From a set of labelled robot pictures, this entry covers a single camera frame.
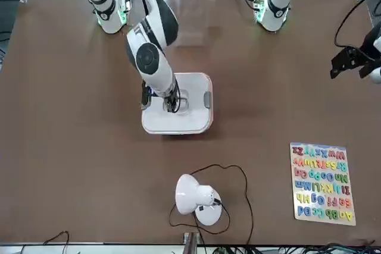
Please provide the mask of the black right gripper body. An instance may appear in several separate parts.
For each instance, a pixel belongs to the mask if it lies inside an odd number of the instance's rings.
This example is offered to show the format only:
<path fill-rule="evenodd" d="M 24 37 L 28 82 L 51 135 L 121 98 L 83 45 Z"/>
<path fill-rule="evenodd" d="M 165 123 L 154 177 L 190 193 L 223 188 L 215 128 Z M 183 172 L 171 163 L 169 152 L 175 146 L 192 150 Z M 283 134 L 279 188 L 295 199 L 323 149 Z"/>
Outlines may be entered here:
<path fill-rule="evenodd" d="M 163 98 L 164 106 L 178 106 L 179 103 L 179 88 L 177 86 L 169 93 L 168 96 Z"/>

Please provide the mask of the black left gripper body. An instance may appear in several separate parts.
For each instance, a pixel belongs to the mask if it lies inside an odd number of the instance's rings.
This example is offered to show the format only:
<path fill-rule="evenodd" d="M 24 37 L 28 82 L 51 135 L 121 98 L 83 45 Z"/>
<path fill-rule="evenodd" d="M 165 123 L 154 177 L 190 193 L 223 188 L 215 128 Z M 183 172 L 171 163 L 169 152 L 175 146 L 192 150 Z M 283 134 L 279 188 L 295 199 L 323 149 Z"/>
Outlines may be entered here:
<path fill-rule="evenodd" d="M 380 26 L 374 26 L 365 36 L 361 50 L 370 58 L 380 58 Z"/>

